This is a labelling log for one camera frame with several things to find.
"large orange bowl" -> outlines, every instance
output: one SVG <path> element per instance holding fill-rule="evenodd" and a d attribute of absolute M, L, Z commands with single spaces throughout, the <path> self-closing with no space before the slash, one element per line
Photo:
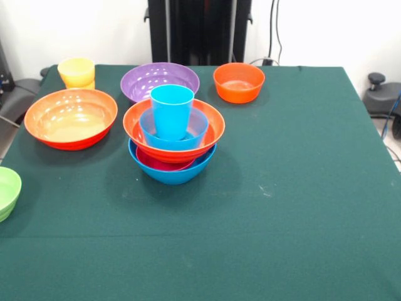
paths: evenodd
<path fill-rule="evenodd" d="M 205 154 L 221 138 L 226 127 L 223 116 L 211 105 L 194 99 L 193 107 L 202 111 L 208 121 L 209 128 L 198 148 L 191 150 L 163 150 L 150 147 L 146 144 L 142 130 L 140 128 L 140 117 L 148 108 L 152 107 L 150 99 L 143 100 L 130 107 L 124 115 L 123 126 L 128 136 L 146 154 L 160 161 L 180 163 L 190 161 Z"/>
<path fill-rule="evenodd" d="M 65 151 L 85 149 L 100 141 L 117 117 L 114 99 L 99 90 L 69 89 L 44 96 L 26 112 L 26 130 Z"/>

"blue cup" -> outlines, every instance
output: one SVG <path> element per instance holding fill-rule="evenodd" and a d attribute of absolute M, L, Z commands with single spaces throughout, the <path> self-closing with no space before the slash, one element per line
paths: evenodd
<path fill-rule="evenodd" d="M 180 85 L 162 85 L 150 92 L 156 133 L 161 139 L 181 140 L 187 133 L 194 93 Z"/>

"plastic cup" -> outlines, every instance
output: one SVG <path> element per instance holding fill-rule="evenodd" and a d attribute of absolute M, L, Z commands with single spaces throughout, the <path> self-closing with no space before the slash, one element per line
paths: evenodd
<path fill-rule="evenodd" d="M 67 89 L 95 89 L 95 64 L 88 58 L 64 60 L 57 70 Z"/>
<path fill-rule="evenodd" d="M 150 92 L 159 138 L 177 141 L 185 137 L 194 93 L 180 85 L 162 85 Z"/>

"plastic bowl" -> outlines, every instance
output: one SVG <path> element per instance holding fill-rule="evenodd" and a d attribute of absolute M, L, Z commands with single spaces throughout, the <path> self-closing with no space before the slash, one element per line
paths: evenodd
<path fill-rule="evenodd" d="M 199 78 L 188 67 L 175 63 L 152 63 L 128 71 L 121 79 L 121 91 L 132 102 L 150 98 L 150 91 L 166 84 L 182 85 L 193 93 L 199 89 Z"/>
<path fill-rule="evenodd" d="M 26 112 L 25 127 L 38 140 L 65 151 L 100 141 L 117 117 L 117 104 L 105 92 L 61 90 L 46 95 Z"/>
<path fill-rule="evenodd" d="M 264 83 L 264 73 L 245 63 L 228 63 L 213 73 L 217 94 L 227 102 L 247 103 L 258 97 Z"/>
<path fill-rule="evenodd" d="M 135 155 L 137 146 L 133 143 L 131 139 L 128 142 L 128 149 L 135 162 L 138 163 L 139 167 L 148 176 L 164 184 L 178 185 L 188 182 L 205 169 L 206 165 L 209 163 L 210 159 L 212 159 L 212 156 L 216 151 L 216 145 L 210 148 L 209 151 L 206 152 L 206 154 L 197 158 L 192 167 L 181 171 L 159 171 L 157 169 L 153 169 L 142 164 Z"/>
<path fill-rule="evenodd" d="M 200 110 L 193 108 L 190 112 L 187 135 L 178 141 L 169 141 L 157 137 L 153 110 L 146 110 L 140 117 L 140 128 L 145 136 L 146 143 L 157 149 L 169 151 L 186 151 L 197 148 L 206 134 L 209 125 L 207 117 Z"/>
<path fill-rule="evenodd" d="M 0 222 L 13 211 L 21 186 L 21 178 L 15 171 L 0 166 Z"/>
<path fill-rule="evenodd" d="M 183 163 L 167 163 L 156 160 L 153 157 L 150 157 L 148 154 L 144 153 L 140 148 L 137 148 L 137 159 L 145 166 L 157 169 L 159 171 L 181 171 L 185 168 L 188 168 L 195 162 L 194 160 L 183 162 Z"/>
<path fill-rule="evenodd" d="M 180 163 L 189 161 L 205 154 L 224 133 L 225 123 L 223 116 L 214 107 L 208 103 L 194 99 L 193 107 L 200 110 L 209 121 L 209 127 L 203 141 L 196 149 L 191 150 L 164 150 L 151 147 L 146 143 L 142 130 L 140 128 L 140 117 L 147 109 L 152 107 L 150 99 L 136 103 L 130 107 L 124 115 L 123 126 L 134 143 L 151 157 L 163 162 Z"/>

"small orange bowl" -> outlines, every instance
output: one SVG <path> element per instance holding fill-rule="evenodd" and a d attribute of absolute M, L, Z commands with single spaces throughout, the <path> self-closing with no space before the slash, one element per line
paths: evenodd
<path fill-rule="evenodd" d="M 217 94 L 227 102 L 247 103 L 258 97 L 264 83 L 264 73 L 245 63 L 228 63 L 213 73 Z"/>

